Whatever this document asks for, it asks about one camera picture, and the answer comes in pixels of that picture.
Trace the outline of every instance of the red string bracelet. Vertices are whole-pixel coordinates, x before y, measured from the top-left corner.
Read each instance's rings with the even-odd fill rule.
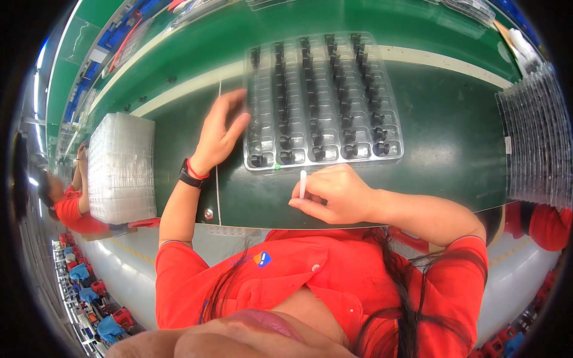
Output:
[[[193,170],[193,168],[191,168],[191,157],[190,157],[190,156],[187,157],[187,169],[189,169],[189,171],[192,172],[193,175],[195,175],[195,176],[196,176],[197,178],[199,178],[199,179],[207,179],[207,178],[209,177],[209,174],[210,174],[210,173],[207,173],[207,175],[199,175],[199,174],[197,174],[197,173]]]

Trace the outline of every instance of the white floor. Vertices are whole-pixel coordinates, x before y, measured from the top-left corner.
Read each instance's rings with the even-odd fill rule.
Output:
[[[155,255],[159,229],[139,229],[120,238],[76,242],[109,293],[127,307],[146,329],[155,329]],[[265,230],[236,229],[197,224],[193,248],[209,264],[261,242]],[[492,334],[514,320],[531,302],[559,253],[537,246],[530,237],[513,239],[503,234],[488,247],[489,278],[478,321],[479,347]]]

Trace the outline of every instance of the stack of plastic trays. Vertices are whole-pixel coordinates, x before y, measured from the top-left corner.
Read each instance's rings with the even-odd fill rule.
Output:
[[[492,26],[496,13],[482,0],[441,0],[444,5],[486,26]]]
[[[296,1],[296,0],[246,0],[251,11],[259,11],[262,9],[266,9],[267,7],[291,1]]]
[[[89,209],[110,224],[154,218],[153,146],[155,122],[108,113],[97,126],[88,152]]]
[[[571,126],[551,65],[496,96],[504,122],[511,199],[571,207]]]
[[[395,99],[371,34],[312,34],[249,49],[248,170],[396,161]]]

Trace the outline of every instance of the clear plastic tray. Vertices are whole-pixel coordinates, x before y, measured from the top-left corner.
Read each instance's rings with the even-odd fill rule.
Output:
[[[444,5],[486,26],[492,26],[496,13],[482,0],[441,0]]]
[[[400,159],[390,80],[373,36],[311,34],[248,49],[248,170]]]

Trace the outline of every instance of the metal bolt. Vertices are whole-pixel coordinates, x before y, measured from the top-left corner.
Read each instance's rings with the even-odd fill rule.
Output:
[[[213,220],[213,210],[209,208],[205,209],[205,211],[203,212],[203,216],[205,217],[205,219],[209,221]]]

